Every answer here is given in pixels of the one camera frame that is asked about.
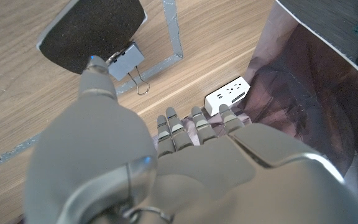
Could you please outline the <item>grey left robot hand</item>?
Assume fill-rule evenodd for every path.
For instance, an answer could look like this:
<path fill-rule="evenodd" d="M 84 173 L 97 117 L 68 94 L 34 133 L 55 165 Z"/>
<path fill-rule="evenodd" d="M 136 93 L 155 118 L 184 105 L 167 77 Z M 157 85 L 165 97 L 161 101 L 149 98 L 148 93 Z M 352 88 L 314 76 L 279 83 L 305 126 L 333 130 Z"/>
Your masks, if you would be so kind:
<path fill-rule="evenodd" d="M 318 152 L 219 108 L 217 136 L 198 108 L 194 145 L 173 108 L 153 142 L 117 101 L 107 63 L 92 56 L 77 100 L 34 149 L 27 223 L 358 223 L 358 200 Z"/>

